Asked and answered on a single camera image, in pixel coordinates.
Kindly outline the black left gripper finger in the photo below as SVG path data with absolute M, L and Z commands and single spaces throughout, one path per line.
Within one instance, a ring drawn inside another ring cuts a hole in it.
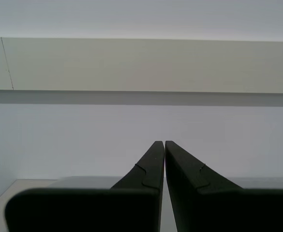
M 283 232 L 283 189 L 242 188 L 173 141 L 165 166 L 179 232 Z
M 111 188 L 32 188 L 13 196 L 4 216 L 11 232 L 157 232 L 164 145 L 154 142 Z

